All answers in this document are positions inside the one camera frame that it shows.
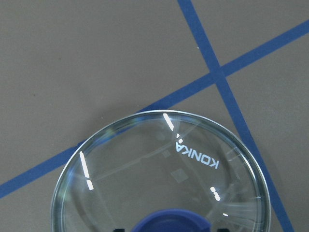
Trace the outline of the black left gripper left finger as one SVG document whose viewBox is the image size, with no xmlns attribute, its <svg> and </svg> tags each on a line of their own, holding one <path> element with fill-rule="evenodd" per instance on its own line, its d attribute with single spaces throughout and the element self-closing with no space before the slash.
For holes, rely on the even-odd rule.
<svg viewBox="0 0 309 232">
<path fill-rule="evenodd" d="M 116 228 L 113 230 L 113 232 L 125 232 L 124 228 Z"/>
</svg>

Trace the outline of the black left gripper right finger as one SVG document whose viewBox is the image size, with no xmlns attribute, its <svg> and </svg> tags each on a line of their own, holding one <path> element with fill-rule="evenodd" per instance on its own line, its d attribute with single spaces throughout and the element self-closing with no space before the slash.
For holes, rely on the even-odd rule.
<svg viewBox="0 0 309 232">
<path fill-rule="evenodd" d="M 218 228 L 217 232 L 229 232 L 228 228 Z"/>
</svg>

